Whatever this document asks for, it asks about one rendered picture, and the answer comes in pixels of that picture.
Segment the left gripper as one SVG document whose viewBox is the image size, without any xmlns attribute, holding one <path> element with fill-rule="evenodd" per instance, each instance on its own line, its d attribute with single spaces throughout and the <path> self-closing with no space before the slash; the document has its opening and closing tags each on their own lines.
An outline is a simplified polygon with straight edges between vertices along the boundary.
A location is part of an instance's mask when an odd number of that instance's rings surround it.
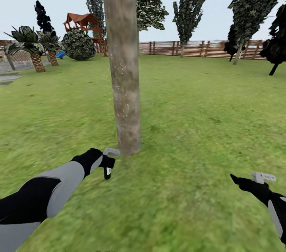
<svg viewBox="0 0 286 252">
<path fill-rule="evenodd" d="M 108 156 L 105 156 L 105 162 L 101 167 L 108 167 L 112 169 L 114 167 L 115 160 L 115 158 L 109 158 Z"/>
</svg>

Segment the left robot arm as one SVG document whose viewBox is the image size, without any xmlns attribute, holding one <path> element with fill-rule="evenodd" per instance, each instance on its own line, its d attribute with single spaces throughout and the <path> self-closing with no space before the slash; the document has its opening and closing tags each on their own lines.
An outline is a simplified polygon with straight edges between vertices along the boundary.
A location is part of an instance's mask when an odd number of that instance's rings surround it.
<svg viewBox="0 0 286 252">
<path fill-rule="evenodd" d="M 120 156 L 120 151 L 88 150 L 0 199 L 0 252 L 15 252 L 46 218 L 57 216 L 84 177 L 98 166 L 112 169 L 116 159 L 109 155 Z"/>
</svg>

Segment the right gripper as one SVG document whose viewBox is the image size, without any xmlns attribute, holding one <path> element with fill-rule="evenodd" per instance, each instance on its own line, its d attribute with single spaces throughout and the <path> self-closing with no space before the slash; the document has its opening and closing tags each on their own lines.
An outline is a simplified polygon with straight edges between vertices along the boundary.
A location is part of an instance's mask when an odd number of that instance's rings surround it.
<svg viewBox="0 0 286 252">
<path fill-rule="evenodd" d="M 234 181 L 235 184 L 240 185 L 241 190 L 251 192 L 258 199 L 258 193 L 262 189 L 269 189 L 269 185 L 267 183 L 257 183 L 255 181 L 251 181 L 251 179 L 246 178 L 238 178 L 235 175 L 231 174 L 230 177 Z"/>
</svg>

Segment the pesticide atomizer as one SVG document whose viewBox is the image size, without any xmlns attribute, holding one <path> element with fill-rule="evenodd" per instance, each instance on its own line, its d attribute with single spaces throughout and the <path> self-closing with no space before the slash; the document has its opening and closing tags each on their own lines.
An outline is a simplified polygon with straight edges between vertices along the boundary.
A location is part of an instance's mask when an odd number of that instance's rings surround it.
<svg viewBox="0 0 286 252">
<path fill-rule="evenodd" d="M 111 177 L 111 169 L 108 167 L 104 167 L 104 178 L 110 179 L 110 177 Z"/>
</svg>

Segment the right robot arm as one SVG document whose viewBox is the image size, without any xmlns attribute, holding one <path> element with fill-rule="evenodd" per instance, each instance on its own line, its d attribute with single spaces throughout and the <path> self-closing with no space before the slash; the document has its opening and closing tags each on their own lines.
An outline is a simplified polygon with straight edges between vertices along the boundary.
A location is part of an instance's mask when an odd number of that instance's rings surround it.
<svg viewBox="0 0 286 252">
<path fill-rule="evenodd" d="M 274 175 L 252 172 L 253 179 L 238 178 L 231 174 L 235 184 L 240 185 L 241 190 L 251 192 L 265 206 L 268 207 L 276 231 L 282 243 L 286 245 L 286 197 L 269 190 L 269 185 L 264 180 L 276 181 Z"/>
</svg>

